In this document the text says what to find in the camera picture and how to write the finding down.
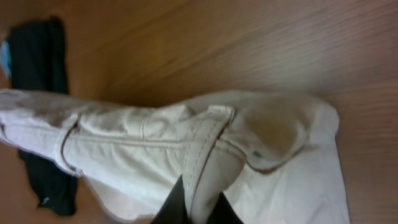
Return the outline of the beige shorts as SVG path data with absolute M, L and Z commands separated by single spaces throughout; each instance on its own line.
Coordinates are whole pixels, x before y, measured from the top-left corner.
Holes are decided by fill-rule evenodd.
M 1 140 L 84 177 L 120 219 L 156 215 L 176 182 L 192 223 L 219 199 L 244 223 L 349 223 L 339 117 L 306 95 L 224 91 L 161 108 L 1 91 Z

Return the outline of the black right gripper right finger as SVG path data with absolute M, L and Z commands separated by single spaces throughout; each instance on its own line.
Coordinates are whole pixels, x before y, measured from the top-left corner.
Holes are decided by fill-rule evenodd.
M 243 224 L 223 192 L 220 193 L 218 201 L 208 218 L 208 224 Z

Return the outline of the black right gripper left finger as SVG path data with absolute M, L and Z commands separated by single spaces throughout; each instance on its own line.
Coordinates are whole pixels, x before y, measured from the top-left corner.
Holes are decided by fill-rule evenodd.
M 185 191 L 182 176 L 178 178 L 166 201 L 150 224 L 187 224 Z

